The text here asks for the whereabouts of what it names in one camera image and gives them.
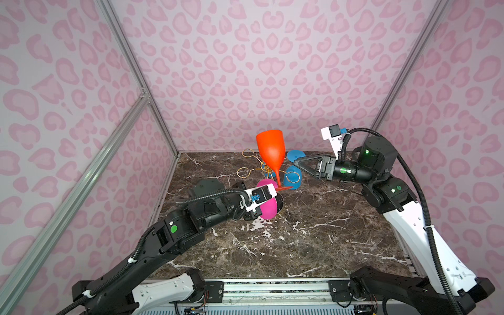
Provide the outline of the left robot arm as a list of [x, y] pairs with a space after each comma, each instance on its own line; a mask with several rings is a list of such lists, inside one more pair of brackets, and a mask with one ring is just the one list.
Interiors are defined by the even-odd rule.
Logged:
[[237, 182], [225, 188], [217, 178], [201, 180], [188, 198], [177, 198], [175, 206], [140, 237], [133, 252], [111, 271], [72, 287], [73, 302], [60, 313], [83, 307], [84, 314], [140, 314], [165, 303], [178, 304], [204, 294], [206, 282], [198, 269], [149, 287], [143, 281], [166, 263], [204, 241], [206, 232], [230, 220], [253, 221], [262, 215], [261, 206], [283, 197], [273, 184], [246, 188]]

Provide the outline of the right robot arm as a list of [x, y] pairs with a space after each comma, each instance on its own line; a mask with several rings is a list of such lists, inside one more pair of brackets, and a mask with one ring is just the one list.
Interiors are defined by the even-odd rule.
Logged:
[[360, 184], [363, 197], [398, 232], [425, 273], [423, 278], [410, 278], [362, 267], [350, 275], [354, 297], [380, 295], [420, 314], [468, 314], [496, 289], [488, 278], [473, 273], [437, 232], [420, 187], [411, 189], [391, 174], [399, 158], [387, 139], [371, 136], [356, 161], [319, 154], [298, 158], [294, 164], [318, 180]]

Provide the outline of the magenta wine glass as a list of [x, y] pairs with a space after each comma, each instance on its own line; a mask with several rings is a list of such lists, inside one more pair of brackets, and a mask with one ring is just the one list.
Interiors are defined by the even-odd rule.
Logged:
[[[276, 181], [274, 181], [272, 179], [268, 179], [268, 178], [262, 179], [261, 181], [259, 181], [257, 186], [260, 187], [260, 186], [269, 185], [269, 184], [274, 185], [274, 188], [278, 187], [278, 184]], [[261, 211], [262, 211], [262, 215], [261, 215], [262, 219], [264, 219], [264, 220], [274, 219], [275, 216], [277, 216], [278, 212], [281, 211], [281, 209], [283, 207], [283, 203], [279, 202], [277, 200], [278, 197], [280, 197], [279, 194], [277, 195], [277, 197], [273, 198], [272, 200], [269, 200], [268, 202], [266, 202], [260, 206]]]

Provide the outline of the red wine glass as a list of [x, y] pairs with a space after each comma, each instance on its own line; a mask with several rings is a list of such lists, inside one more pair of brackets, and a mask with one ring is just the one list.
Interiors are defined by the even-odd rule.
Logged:
[[283, 186], [280, 180], [280, 169], [286, 155], [283, 132], [278, 129], [264, 131], [256, 136], [259, 154], [264, 163], [273, 170], [280, 191], [292, 189]]

